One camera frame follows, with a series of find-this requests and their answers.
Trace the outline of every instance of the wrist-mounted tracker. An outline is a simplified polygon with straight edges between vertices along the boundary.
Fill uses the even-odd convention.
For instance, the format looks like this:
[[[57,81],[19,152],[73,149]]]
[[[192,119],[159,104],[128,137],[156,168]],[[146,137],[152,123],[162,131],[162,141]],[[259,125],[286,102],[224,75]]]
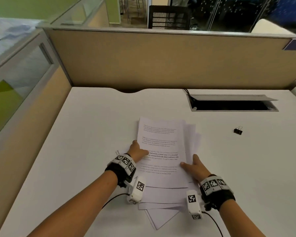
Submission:
[[[199,189],[206,211],[210,211],[211,208],[219,211],[225,201],[236,200],[232,190],[220,176],[210,175],[200,183]]]
[[[136,163],[130,155],[118,155],[115,157],[105,169],[113,171],[118,179],[117,185],[126,188],[124,181],[131,183],[134,173],[136,171]]]

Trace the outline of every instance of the document page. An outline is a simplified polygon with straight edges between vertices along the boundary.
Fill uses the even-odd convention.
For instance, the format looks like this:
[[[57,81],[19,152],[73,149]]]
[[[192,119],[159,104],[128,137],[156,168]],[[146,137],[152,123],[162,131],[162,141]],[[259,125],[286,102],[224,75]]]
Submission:
[[[184,121],[153,121],[141,117],[137,141],[149,151],[137,164],[146,185],[158,188],[185,188],[188,176],[180,167],[186,162]]]

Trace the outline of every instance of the black binder clip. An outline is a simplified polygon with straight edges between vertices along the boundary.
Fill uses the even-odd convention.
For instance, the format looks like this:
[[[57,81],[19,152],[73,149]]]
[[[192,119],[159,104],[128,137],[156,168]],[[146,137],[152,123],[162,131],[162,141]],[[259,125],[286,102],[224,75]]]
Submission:
[[[234,133],[241,135],[242,134],[242,126],[239,126],[238,128],[234,129]]]

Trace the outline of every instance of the office chair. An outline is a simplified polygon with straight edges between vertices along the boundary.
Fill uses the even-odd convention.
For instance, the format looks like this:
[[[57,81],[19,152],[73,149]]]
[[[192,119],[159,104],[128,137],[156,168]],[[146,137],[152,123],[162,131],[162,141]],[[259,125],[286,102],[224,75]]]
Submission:
[[[191,11],[188,7],[150,6],[148,28],[189,30]]]

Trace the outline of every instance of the white desk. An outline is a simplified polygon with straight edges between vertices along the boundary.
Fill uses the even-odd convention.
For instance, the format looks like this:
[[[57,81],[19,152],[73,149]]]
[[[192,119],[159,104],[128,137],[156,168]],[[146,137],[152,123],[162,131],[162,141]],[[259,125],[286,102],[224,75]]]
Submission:
[[[279,112],[191,112],[180,89],[126,94],[73,87],[8,214],[0,237],[26,236],[96,179],[115,150],[136,137],[140,116],[185,119],[202,134],[197,154],[224,177],[237,202],[267,237],[296,236],[296,97],[285,90],[190,90],[191,94],[266,94]],[[243,126],[243,134],[233,129]],[[211,211],[225,237],[217,211]],[[177,214],[154,231],[144,211],[120,197],[86,236],[220,236],[213,221]]]

